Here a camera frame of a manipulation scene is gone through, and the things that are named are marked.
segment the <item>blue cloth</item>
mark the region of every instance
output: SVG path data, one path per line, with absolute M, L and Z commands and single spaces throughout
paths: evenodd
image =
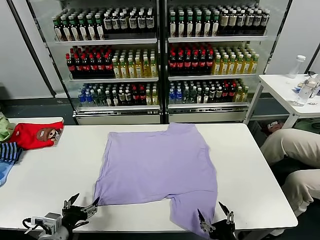
M 16 142 L 0 144 L 0 187 L 7 181 L 7 176 L 13 165 L 19 160 L 22 151 Z

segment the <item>refrigerator shelf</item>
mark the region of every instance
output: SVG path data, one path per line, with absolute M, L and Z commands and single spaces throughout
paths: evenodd
M 169 81 L 212 80 L 212 79 L 245 79 L 254 78 L 256 74 L 231 74 L 231 75 L 194 75 L 194 76 L 169 76 Z
M 73 83 L 99 84 L 99 83 L 136 83 L 136 82 L 157 82 L 158 77 L 143 78 L 88 78 L 88 79 L 70 79 Z
M 199 36 L 199 37 L 169 37 L 169 43 L 201 43 L 201 42 L 243 42 L 264 41 L 268 36 Z
M 56 41 L 59 46 L 92 46 L 92 45 L 126 45 L 126 44 L 156 44 L 156 38 L 127 38 L 88 41 Z

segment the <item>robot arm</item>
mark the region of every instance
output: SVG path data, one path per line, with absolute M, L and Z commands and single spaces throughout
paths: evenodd
M 82 207 L 73 205 L 78 196 L 79 193 L 68 201 L 64 201 L 62 216 L 49 212 L 44 217 L 24 219 L 22 224 L 28 229 L 25 234 L 40 226 L 43 228 L 43 232 L 39 235 L 39 240 L 67 240 L 72 236 L 73 229 L 88 224 L 89 222 L 86 220 L 98 211 L 99 197 L 89 206 Z M 31 223 L 34 227 L 30 227 L 26 223 Z

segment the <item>white side table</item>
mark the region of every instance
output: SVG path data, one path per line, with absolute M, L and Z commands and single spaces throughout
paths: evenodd
M 299 74 L 295 79 L 291 79 L 286 75 L 259 75 L 259 78 L 260 82 L 245 115 L 244 124 L 249 123 L 264 88 L 290 113 L 282 127 L 283 129 L 291 128 L 299 118 L 320 117 L 320 96 L 316 95 L 314 98 L 310 98 L 304 106 L 293 105 L 298 96 L 293 89 L 299 83 L 308 79 L 308 75 Z

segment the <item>clear water bottle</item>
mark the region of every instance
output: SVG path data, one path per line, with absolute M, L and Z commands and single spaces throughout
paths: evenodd
M 315 82 L 313 79 L 309 78 L 309 80 L 306 80 L 298 94 L 296 101 L 294 102 L 294 105 L 299 107 L 304 106 L 308 101 L 308 99 L 310 98 L 313 91 L 315 90 L 316 86 L 317 86 L 317 82 Z
M 306 60 L 306 57 L 303 55 L 296 56 L 296 62 L 295 67 L 291 69 L 291 71 L 288 74 L 288 77 L 291 79 L 295 79 L 297 77 L 297 74 L 299 73 L 299 69 L 301 67 L 301 64 Z

